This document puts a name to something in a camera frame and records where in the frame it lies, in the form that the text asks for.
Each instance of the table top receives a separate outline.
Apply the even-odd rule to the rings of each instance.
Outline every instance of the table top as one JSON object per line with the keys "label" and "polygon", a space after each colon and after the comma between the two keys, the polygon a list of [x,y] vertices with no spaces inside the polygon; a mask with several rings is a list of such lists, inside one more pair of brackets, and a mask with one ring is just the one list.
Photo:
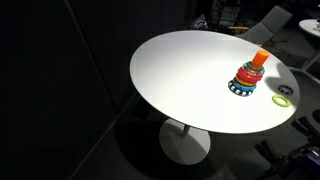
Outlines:
{"label": "table top", "polygon": [[316,19],[306,19],[299,22],[299,26],[302,30],[306,31],[307,33],[313,36],[320,37],[320,32],[312,29],[317,27],[317,24],[319,23]]}
{"label": "table top", "polygon": [[[154,108],[184,124],[214,132],[251,133],[288,120],[300,101],[290,70],[275,56],[249,97],[232,93],[228,82],[261,48],[242,39],[208,31],[178,31],[142,44],[130,63],[138,92]],[[294,94],[283,108],[272,101],[281,84]]]}

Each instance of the dark floor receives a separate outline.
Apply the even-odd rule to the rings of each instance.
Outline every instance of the dark floor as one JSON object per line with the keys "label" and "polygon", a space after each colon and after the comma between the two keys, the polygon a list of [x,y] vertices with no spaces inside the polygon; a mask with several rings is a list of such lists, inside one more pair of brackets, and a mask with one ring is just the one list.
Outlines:
{"label": "dark floor", "polygon": [[[286,65],[300,67],[314,50],[305,44],[299,31],[283,32],[276,38],[283,40],[281,38],[286,37],[289,37],[288,42],[273,44],[273,53]],[[307,115],[311,123],[320,129],[311,117],[312,111],[320,108],[320,85],[302,73],[293,74],[300,86],[301,101],[292,118],[259,133],[234,135],[210,132],[208,156],[191,166],[176,164],[162,152],[158,133],[167,117],[136,97],[70,179],[250,180],[258,177],[270,165],[255,150],[256,143],[267,139],[275,151],[287,154],[307,142],[290,126],[294,118]]]}

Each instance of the pink ring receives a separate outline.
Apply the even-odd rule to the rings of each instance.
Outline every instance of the pink ring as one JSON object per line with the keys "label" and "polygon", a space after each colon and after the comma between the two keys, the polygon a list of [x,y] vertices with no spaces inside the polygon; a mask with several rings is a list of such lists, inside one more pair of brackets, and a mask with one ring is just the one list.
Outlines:
{"label": "pink ring", "polygon": [[260,81],[262,79],[262,76],[254,77],[248,75],[241,67],[238,69],[239,76],[248,82],[256,83],[257,81]]}

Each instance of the green ring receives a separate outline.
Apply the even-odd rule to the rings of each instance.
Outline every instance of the green ring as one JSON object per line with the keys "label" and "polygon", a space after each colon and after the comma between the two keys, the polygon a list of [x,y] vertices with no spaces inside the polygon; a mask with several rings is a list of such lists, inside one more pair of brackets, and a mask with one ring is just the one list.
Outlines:
{"label": "green ring", "polygon": [[255,70],[255,71],[259,71],[259,72],[264,70],[263,66],[261,68],[255,68],[255,67],[252,67],[250,63],[251,63],[251,61],[247,62],[247,67],[248,68],[250,68],[252,70]]}
{"label": "green ring", "polygon": [[[280,98],[280,99],[284,100],[286,102],[286,104],[279,103],[277,98]],[[291,101],[289,99],[287,99],[286,97],[280,95],[280,94],[276,94],[276,95],[272,96],[272,101],[275,104],[277,104],[278,106],[281,106],[281,107],[289,107],[291,105]]]}

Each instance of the white round table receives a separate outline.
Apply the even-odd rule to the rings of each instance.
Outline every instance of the white round table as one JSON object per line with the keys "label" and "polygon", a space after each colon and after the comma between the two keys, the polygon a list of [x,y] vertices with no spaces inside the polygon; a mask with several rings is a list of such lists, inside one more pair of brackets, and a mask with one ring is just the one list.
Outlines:
{"label": "white round table", "polygon": [[[312,36],[315,36],[317,38],[320,38],[320,31],[314,30],[313,28],[317,27],[319,23],[316,19],[306,19],[299,22],[299,27],[307,32],[308,34],[311,34]],[[306,71],[315,61],[317,61],[320,58],[320,50],[318,50],[309,61],[307,61],[302,67],[302,71]]]}
{"label": "white round table", "polygon": [[[251,61],[260,47],[242,39],[207,31],[163,34],[142,44],[130,63],[138,92],[154,108],[171,117],[160,130],[165,154],[180,164],[195,164],[207,155],[207,131],[253,133],[288,120],[300,101],[290,70],[275,56],[265,62],[265,74],[249,97],[232,93],[228,82]],[[272,101],[277,87],[289,85],[292,105]]]}

